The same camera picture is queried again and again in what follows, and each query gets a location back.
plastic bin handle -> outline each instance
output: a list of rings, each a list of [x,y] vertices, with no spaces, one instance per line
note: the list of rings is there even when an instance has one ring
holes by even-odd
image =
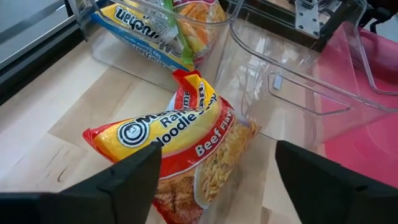
[[[330,111],[317,111],[315,109],[310,109],[307,108],[306,106],[302,106],[300,103],[296,103],[284,96],[280,96],[277,94],[277,92],[280,90],[280,88],[282,87],[282,82],[283,80],[293,83],[294,85],[300,86],[302,88],[305,89],[305,91],[309,90],[312,93],[312,96],[314,96],[314,101],[315,99],[315,95],[314,93],[317,93],[318,95],[320,95],[320,97],[323,97],[324,99],[330,100],[334,103],[339,104],[338,109],[335,110],[330,110]],[[328,96],[326,93],[322,93],[308,85],[304,85],[303,83],[300,83],[298,81],[295,81],[293,79],[287,78],[287,77],[282,77],[281,75],[276,74],[275,72],[270,72],[268,73],[268,87],[267,87],[268,93],[270,95],[272,95],[273,97],[288,103],[292,106],[298,107],[304,111],[308,111],[311,114],[317,115],[317,116],[326,116],[326,115],[331,115],[331,114],[337,114],[337,113],[342,113],[342,112],[346,112],[348,110],[351,109],[351,105],[344,103],[340,100],[337,100],[333,97]]]

transparent plastic container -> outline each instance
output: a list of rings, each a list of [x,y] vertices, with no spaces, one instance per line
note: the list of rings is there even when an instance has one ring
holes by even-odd
[[[175,91],[177,88],[171,77],[172,70],[182,67],[186,70],[197,69],[203,74],[208,74],[206,79],[213,83],[220,62],[223,42],[227,35],[228,24],[238,8],[228,7],[227,5],[223,6],[222,9],[220,6],[218,10],[221,9],[221,12],[225,9],[225,18],[222,21],[211,22],[210,20],[202,22],[183,16],[173,11],[174,9],[166,9],[164,2],[157,0],[70,0],[70,5],[85,34],[86,40],[92,45],[92,54],[95,59],[171,91]],[[178,9],[178,7],[185,7],[191,4],[181,2],[182,5],[186,5],[175,6],[175,8]],[[210,4],[206,6],[212,7],[217,4],[216,1],[212,0],[203,2],[209,2]],[[105,14],[101,9],[113,4],[117,4],[115,5],[118,6],[117,9],[133,10],[133,12],[130,11],[132,12],[132,17],[137,16],[137,19],[143,21],[144,28],[146,29],[148,26],[151,32],[156,31],[153,32],[156,35],[147,35],[152,33],[145,33],[144,29],[141,29],[142,27],[133,29],[133,26],[139,25],[133,25],[131,20],[130,22],[127,21],[130,17],[126,18],[125,16],[124,19],[120,20],[120,23],[124,22],[125,26],[110,19],[110,15]],[[94,13],[98,15],[96,19],[93,18]],[[104,20],[102,26],[98,25],[99,17]],[[183,33],[182,28],[206,32],[207,44],[203,50],[199,52],[193,50],[193,55],[187,57],[192,60],[192,64],[182,63],[181,66],[174,62],[167,64],[166,61],[171,60],[169,59],[170,55],[174,58],[180,58],[181,54],[183,54],[181,44],[183,41],[179,36]],[[161,68],[160,63],[166,64],[164,68]]]
[[[262,125],[261,134],[312,148],[398,112],[398,78],[380,73],[381,67],[394,69],[398,60],[391,56],[377,65],[380,59],[368,61],[367,55],[377,50],[377,41],[363,46],[366,36],[358,22],[365,0],[351,1],[354,7],[317,51],[259,27],[269,2],[243,3],[230,25],[215,86],[236,110]],[[271,2],[294,11],[287,1]],[[318,2],[313,18],[320,27],[330,21],[335,25],[338,16],[322,12],[325,2]]]

ramen noodle package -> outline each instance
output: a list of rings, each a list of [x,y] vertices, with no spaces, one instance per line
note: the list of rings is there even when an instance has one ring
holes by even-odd
[[[147,2],[170,11],[173,9],[172,0]],[[131,7],[115,3],[102,8],[101,12],[92,13],[91,18],[145,58],[172,71],[193,70],[193,52],[174,17],[153,6],[133,1],[125,3]]]
[[[227,181],[257,126],[194,72],[177,70],[172,110],[87,129],[83,137],[112,162],[151,142],[162,146],[153,204],[167,223],[197,223]]]
[[[226,13],[217,0],[174,0],[174,11],[179,14],[203,23],[217,23],[226,20]],[[192,23],[184,19],[178,19],[181,30],[193,50],[193,58],[198,64],[212,48],[218,35],[217,26]]]

